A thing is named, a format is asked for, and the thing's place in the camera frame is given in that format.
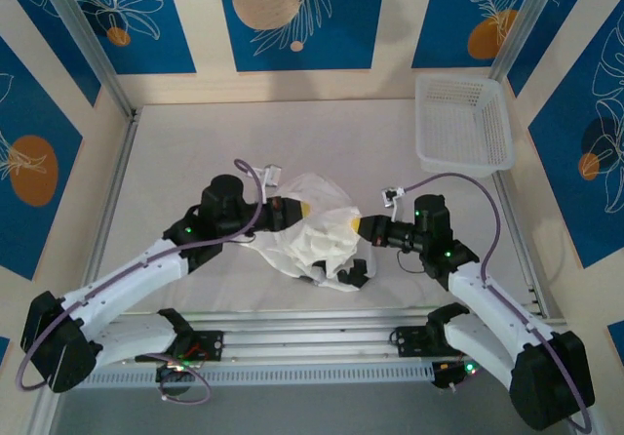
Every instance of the purple cable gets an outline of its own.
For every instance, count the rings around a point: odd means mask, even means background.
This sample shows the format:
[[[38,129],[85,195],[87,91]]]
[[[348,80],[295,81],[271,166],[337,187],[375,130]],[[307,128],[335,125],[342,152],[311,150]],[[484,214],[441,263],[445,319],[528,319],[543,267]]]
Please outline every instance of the purple cable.
[[[211,246],[214,246],[214,245],[219,245],[221,243],[229,242],[230,240],[232,240],[232,239],[238,237],[239,235],[242,235],[245,232],[247,232],[255,224],[255,222],[259,218],[260,212],[262,210],[262,183],[260,181],[260,178],[258,178],[257,174],[255,173],[255,170],[253,169],[253,167],[250,164],[248,164],[247,162],[245,162],[244,160],[235,159],[234,160],[234,165],[241,172],[245,172],[247,174],[250,174],[253,177],[253,181],[255,181],[255,186],[257,188],[257,200],[258,200],[257,201],[257,206],[255,208],[255,212],[253,213],[252,219],[249,221],[249,223],[247,225],[245,225],[243,228],[241,228],[238,232],[232,233],[230,235],[226,235],[226,236],[224,236],[222,238],[217,238],[217,239],[214,239],[214,240],[206,240],[204,242],[189,243],[187,245],[180,245],[178,247],[169,248],[168,250],[165,250],[164,252],[160,252],[160,253],[157,253],[157,254],[155,254],[155,255],[153,255],[151,257],[148,257],[145,260],[145,262],[137,262],[135,264],[132,264],[131,266],[128,266],[126,269],[124,269],[123,271],[115,274],[113,277],[108,279],[106,282],[102,283],[100,286],[98,286],[95,289],[91,290],[88,294],[85,295],[84,301],[75,301],[74,303],[72,303],[52,323],[50,323],[50,325],[41,333],[41,335],[39,335],[34,340],[32,345],[30,346],[30,348],[28,349],[28,351],[24,355],[21,363],[19,364],[18,374],[16,375],[16,387],[19,390],[21,390],[21,391],[34,391],[34,390],[39,389],[39,388],[41,388],[41,387],[46,385],[47,381],[41,381],[40,383],[34,384],[32,386],[24,386],[24,384],[23,384],[23,374],[26,371],[26,367],[28,366],[28,362],[30,362],[30,360],[32,359],[33,355],[35,354],[35,352],[37,352],[37,350],[39,349],[41,344],[59,326],[59,324],[65,318],[67,318],[69,315],[71,315],[76,309],[78,309],[80,306],[82,306],[83,303],[86,305],[88,303],[89,299],[95,297],[97,294],[99,294],[103,290],[111,287],[112,285],[114,285],[117,282],[119,282],[122,279],[124,279],[129,274],[132,274],[137,269],[144,267],[146,264],[148,264],[150,262],[156,261],[156,260],[158,260],[158,259],[160,259],[162,257],[166,257],[166,256],[172,255],[174,253],[179,253],[179,252],[184,251],[184,250],[190,250],[192,248],[211,247]],[[208,398],[210,399],[210,393],[211,393],[210,386],[208,385],[208,383],[202,377],[198,376],[198,378],[200,379],[200,381],[204,382],[207,385],[207,388],[208,388],[208,391],[209,391]],[[186,404],[186,405],[200,404],[199,402],[194,402],[194,401],[186,401],[186,402],[179,401],[179,402],[183,403],[183,404]]]
[[[491,194],[489,194],[488,190],[478,181],[476,181],[473,178],[467,177],[463,174],[458,174],[455,172],[448,172],[445,174],[438,174],[438,175],[433,175],[432,177],[429,177],[428,179],[421,181],[417,184],[414,184],[412,186],[408,186],[407,188],[405,188],[406,193],[415,190],[416,188],[419,188],[435,179],[438,178],[445,178],[445,177],[455,177],[455,178],[463,178],[467,181],[470,181],[471,183],[473,183],[475,186],[477,186],[487,197],[487,200],[489,201],[489,203],[491,204],[491,208],[494,211],[494,217],[496,219],[496,233],[494,234],[494,240],[491,243],[491,246],[489,247],[489,250],[487,250],[486,256],[484,257],[483,262],[481,263],[481,280],[484,282],[484,285],[486,285],[487,289],[496,297],[498,298],[507,308],[509,308],[512,313],[514,313],[514,315],[516,315],[520,321],[523,323],[523,325],[528,325],[529,321],[528,319],[525,317],[525,315],[518,310],[518,308],[516,308],[516,306],[514,306],[513,303],[511,303],[507,298],[505,298],[498,290],[496,290],[494,287],[489,286],[487,284],[487,273],[486,273],[486,269],[488,267],[488,263],[489,263],[489,259],[491,258],[492,254],[494,253],[494,250],[496,249],[496,246],[498,245],[498,241],[500,240],[500,231],[502,229],[502,225],[501,225],[501,220],[500,220],[500,212],[498,212],[498,208],[496,207],[496,203],[494,202],[494,198],[491,196]],[[583,401],[583,398],[581,397],[580,391],[578,390],[578,388],[576,387],[576,384],[574,383],[574,380],[572,379],[571,375],[569,374],[569,372],[567,371],[566,366],[564,365],[564,363],[562,362],[561,358],[559,357],[559,355],[557,355],[557,352],[555,352],[555,349],[553,349],[553,346],[550,345],[550,343],[548,342],[548,340],[546,339],[546,337],[544,337],[542,335],[542,333],[540,333],[535,327],[530,329],[530,332],[537,337],[537,339],[544,345],[544,347],[546,348],[546,350],[548,351],[548,353],[550,354],[550,356],[552,357],[553,361],[555,362],[555,364],[557,365],[557,367],[559,368],[559,371],[562,373],[562,376],[564,377],[565,383],[567,384],[567,386],[569,387],[570,391],[572,392],[572,396],[574,396],[574,400],[576,401],[576,404],[578,405],[580,412],[583,415],[583,423],[585,424],[584,427],[581,427],[579,424],[577,424],[574,420],[572,420],[571,418],[569,418],[567,421],[579,432],[587,434],[587,433],[591,433],[592,432],[592,420],[590,419],[589,416],[589,412],[587,410],[587,406],[585,406],[585,403]]]
[[[169,401],[170,403],[180,404],[183,406],[199,406],[200,404],[208,403],[213,397],[213,390],[211,389],[210,384],[206,381],[206,379],[200,375],[195,369],[185,366],[178,359],[174,359],[173,357],[165,354],[145,354],[147,357],[151,357],[152,359],[162,360],[163,362],[173,362],[179,367],[183,367],[185,372],[189,372],[193,376],[195,376],[205,387],[206,387],[206,396],[202,399],[197,399],[194,401],[181,401],[177,398],[172,398],[171,396],[165,393],[165,378],[163,378],[160,382],[160,386],[158,390],[163,398],[163,401]]]

